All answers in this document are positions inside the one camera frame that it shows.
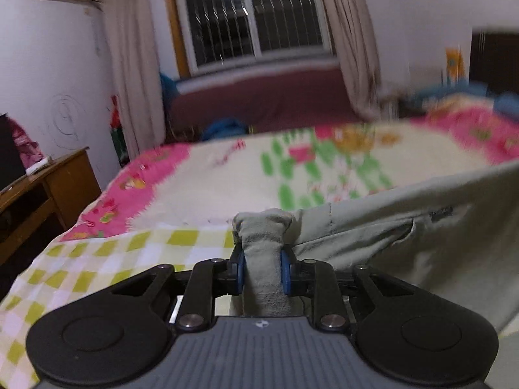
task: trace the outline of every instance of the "metal security grille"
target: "metal security grille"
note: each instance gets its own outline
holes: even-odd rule
[[[320,0],[181,0],[192,70],[325,52]]]

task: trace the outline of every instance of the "beige curtain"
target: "beige curtain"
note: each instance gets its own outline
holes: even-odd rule
[[[323,2],[351,105],[362,118],[377,119],[380,111],[374,95],[380,66],[366,0]]]
[[[102,0],[130,159],[163,143],[165,124],[150,0]]]

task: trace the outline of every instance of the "maroon fabric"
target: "maroon fabric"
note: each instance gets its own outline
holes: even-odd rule
[[[360,121],[337,68],[245,79],[180,95],[171,104],[175,128],[236,118],[258,133]]]

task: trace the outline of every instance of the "bed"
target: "bed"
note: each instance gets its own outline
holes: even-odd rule
[[[424,118],[164,146],[127,165],[0,304],[0,383],[37,377],[25,335],[42,314],[157,264],[227,258],[240,211],[308,208],[519,158],[519,124],[455,95]],[[225,305],[219,313],[225,314]]]

